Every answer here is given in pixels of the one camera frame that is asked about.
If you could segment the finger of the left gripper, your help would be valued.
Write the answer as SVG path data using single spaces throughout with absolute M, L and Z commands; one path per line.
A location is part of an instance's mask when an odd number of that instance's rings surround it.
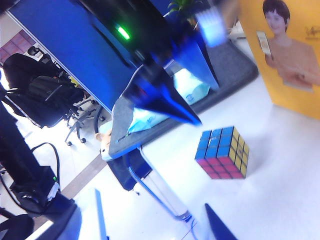
M 211 89 L 219 89 L 219 83 L 211 65 L 206 45 L 198 32 L 172 43 L 173 58 Z
M 123 91 L 123 97 L 136 108 L 163 114 L 183 123 L 202 123 L 175 89 L 169 74 L 157 64 L 138 67 Z

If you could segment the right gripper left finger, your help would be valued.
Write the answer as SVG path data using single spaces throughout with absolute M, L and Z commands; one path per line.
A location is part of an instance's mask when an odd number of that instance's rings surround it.
M 108 240 L 109 236 L 106 231 L 106 224 L 105 224 L 103 205 L 102 205 L 102 200 L 101 200 L 101 193 L 97 189 L 95 189 L 95 197 L 96 197 L 96 208 L 97 208 L 100 239 L 101 240 Z

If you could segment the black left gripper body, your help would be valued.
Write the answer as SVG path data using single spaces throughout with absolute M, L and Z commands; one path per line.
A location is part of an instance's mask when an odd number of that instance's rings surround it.
M 84 0 L 90 19 L 97 19 L 128 51 L 135 64 L 173 59 L 172 27 L 149 0 Z

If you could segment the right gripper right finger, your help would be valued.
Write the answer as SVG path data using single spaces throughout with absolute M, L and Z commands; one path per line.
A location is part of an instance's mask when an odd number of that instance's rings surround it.
M 215 213 L 208 203 L 204 204 L 210 228 L 216 240 L 237 240 L 230 229 Z

